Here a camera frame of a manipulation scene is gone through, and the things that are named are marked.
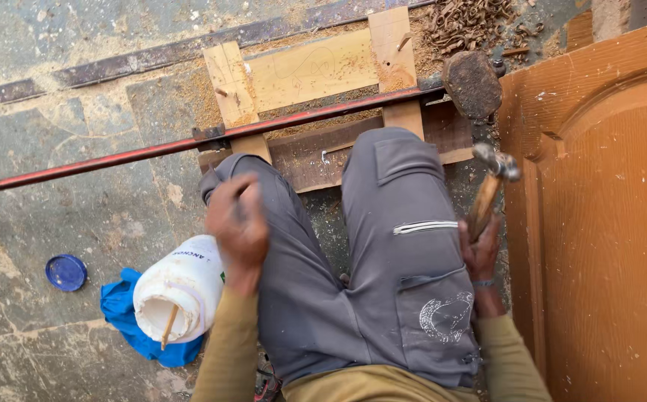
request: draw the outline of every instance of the white zipper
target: white zipper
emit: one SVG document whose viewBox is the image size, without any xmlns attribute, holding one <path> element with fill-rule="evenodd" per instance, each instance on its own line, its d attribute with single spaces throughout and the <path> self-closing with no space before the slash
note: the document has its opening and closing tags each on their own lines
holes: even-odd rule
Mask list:
<svg viewBox="0 0 647 402">
<path fill-rule="evenodd" d="M 457 228 L 457 222 L 453 220 L 431 220 L 428 222 L 401 224 L 393 228 L 394 235 L 405 233 L 422 232 L 424 230 L 453 229 Z"/>
</svg>

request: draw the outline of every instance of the wristband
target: wristband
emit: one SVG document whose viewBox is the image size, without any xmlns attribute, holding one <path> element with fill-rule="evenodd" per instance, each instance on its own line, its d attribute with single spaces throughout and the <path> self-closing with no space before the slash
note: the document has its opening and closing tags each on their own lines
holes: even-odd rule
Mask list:
<svg viewBox="0 0 647 402">
<path fill-rule="evenodd" d="M 495 284 L 495 279 L 489 280 L 473 280 L 472 286 L 492 286 Z"/>
</svg>

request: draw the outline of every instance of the door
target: door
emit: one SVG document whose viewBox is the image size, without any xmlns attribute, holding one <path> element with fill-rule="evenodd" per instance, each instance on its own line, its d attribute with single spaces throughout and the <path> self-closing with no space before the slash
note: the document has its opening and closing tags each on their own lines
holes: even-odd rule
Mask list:
<svg viewBox="0 0 647 402">
<path fill-rule="evenodd" d="M 514 320 L 555 401 L 647 401 L 647 27 L 501 82 Z"/>
</svg>

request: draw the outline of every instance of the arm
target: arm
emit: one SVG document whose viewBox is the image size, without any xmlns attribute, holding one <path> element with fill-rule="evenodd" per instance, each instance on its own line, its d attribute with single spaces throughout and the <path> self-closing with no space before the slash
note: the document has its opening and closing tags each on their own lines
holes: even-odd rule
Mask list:
<svg viewBox="0 0 647 402">
<path fill-rule="evenodd" d="M 475 310 L 479 318 L 476 334 L 485 360 L 490 400 L 551 401 L 532 356 L 506 314 L 497 288 L 494 284 L 485 284 L 494 278 L 500 222 L 499 216 L 493 216 L 473 245 L 469 244 L 467 224 L 464 221 L 458 224 L 463 260 L 475 287 Z"/>
<path fill-rule="evenodd" d="M 256 182 L 255 175 L 237 176 L 222 183 L 210 199 L 204 225 L 217 238 L 229 266 L 192 402 L 254 400 L 257 294 L 268 251 L 268 226 Z"/>
</svg>

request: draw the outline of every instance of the knee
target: knee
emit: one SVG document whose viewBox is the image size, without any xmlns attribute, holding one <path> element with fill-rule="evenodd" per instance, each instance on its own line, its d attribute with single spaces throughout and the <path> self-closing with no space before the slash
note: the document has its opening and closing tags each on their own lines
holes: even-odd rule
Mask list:
<svg viewBox="0 0 647 402">
<path fill-rule="evenodd" d="M 418 138 L 418 136 L 410 130 L 404 129 L 402 127 L 383 127 L 380 129 L 368 130 L 367 132 L 359 135 L 358 139 L 355 141 L 355 145 L 373 145 L 378 141 L 393 140 L 396 138 Z"/>
<path fill-rule="evenodd" d="M 269 172 L 271 165 L 261 157 L 254 154 L 231 154 L 217 166 L 217 176 L 228 180 L 234 175 L 246 172 Z"/>
</svg>

